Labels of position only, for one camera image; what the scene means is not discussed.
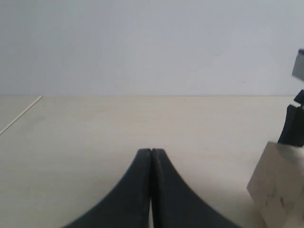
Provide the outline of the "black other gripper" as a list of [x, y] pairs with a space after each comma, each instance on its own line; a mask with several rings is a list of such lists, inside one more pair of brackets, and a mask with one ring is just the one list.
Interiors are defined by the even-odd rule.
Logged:
[[[295, 59], [292, 76], [304, 81], [304, 49], [299, 49]], [[304, 104], [304, 90], [302, 89], [294, 101]], [[289, 105], [286, 111], [285, 124], [278, 143], [295, 147], [304, 146], [304, 110], [302, 107]]]

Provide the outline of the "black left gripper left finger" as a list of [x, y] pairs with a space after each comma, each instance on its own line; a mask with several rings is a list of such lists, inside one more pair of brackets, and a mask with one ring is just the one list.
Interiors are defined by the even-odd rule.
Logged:
[[115, 187], [66, 228], [147, 228], [151, 149], [140, 149]]

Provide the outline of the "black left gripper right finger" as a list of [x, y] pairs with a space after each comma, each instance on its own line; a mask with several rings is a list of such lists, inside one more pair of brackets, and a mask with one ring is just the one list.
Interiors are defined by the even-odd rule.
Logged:
[[182, 179], [163, 149], [152, 150], [152, 219], [155, 228], [238, 228]]

